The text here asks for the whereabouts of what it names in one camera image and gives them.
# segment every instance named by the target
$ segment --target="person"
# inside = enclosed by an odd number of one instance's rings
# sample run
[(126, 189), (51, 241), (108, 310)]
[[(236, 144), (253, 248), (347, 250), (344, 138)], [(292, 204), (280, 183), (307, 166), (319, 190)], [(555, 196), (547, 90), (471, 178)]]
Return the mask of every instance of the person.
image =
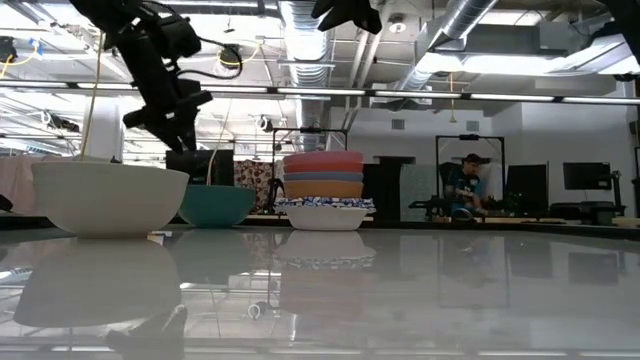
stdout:
[(482, 184), (478, 177), (478, 168), (482, 158), (476, 154), (467, 155), (462, 160), (462, 169), (456, 169), (449, 176), (445, 193), (453, 200), (451, 212), (466, 209), (472, 214), (486, 216), (488, 212), (482, 208)]

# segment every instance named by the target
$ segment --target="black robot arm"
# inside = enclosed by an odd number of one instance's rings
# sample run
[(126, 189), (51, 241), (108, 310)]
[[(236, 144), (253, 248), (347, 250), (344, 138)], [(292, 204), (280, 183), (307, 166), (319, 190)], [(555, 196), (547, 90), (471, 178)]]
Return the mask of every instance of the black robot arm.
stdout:
[(125, 125), (148, 130), (177, 153), (195, 150), (198, 106), (212, 96), (200, 82), (178, 78), (177, 60), (202, 49), (189, 19), (173, 11), (160, 17), (142, 0), (70, 1), (106, 34), (105, 49), (118, 49), (144, 99), (142, 109), (124, 116)]

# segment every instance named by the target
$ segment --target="teal bowl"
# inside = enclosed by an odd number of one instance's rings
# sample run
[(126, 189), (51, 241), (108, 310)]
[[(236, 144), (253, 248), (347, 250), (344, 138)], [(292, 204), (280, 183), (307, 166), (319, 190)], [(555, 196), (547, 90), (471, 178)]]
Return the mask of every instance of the teal bowl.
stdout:
[(255, 199), (256, 192), (252, 189), (189, 185), (178, 214), (199, 228), (229, 228), (247, 217)]

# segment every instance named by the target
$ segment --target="blue bowl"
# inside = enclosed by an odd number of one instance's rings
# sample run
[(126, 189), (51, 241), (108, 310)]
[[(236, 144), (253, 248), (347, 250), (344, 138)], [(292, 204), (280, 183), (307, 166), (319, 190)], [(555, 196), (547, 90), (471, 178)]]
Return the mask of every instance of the blue bowl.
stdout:
[(247, 217), (255, 200), (256, 192), (252, 189), (189, 185), (178, 214), (199, 228), (229, 228)]
[(362, 182), (362, 173), (344, 172), (317, 172), (317, 173), (295, 173), (285, 174), (284, 181), (305, 181), (305, 180), (334, 180)]

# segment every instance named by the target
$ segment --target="cap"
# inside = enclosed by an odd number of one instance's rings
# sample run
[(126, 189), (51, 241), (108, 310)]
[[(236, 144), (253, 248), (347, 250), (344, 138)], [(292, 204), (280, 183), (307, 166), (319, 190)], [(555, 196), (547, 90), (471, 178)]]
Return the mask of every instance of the cap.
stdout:
[(476, 154), (469, 154), (462, 161), (472, 163), (472, 164), (480, 164), (482, 162), (482, 158)]

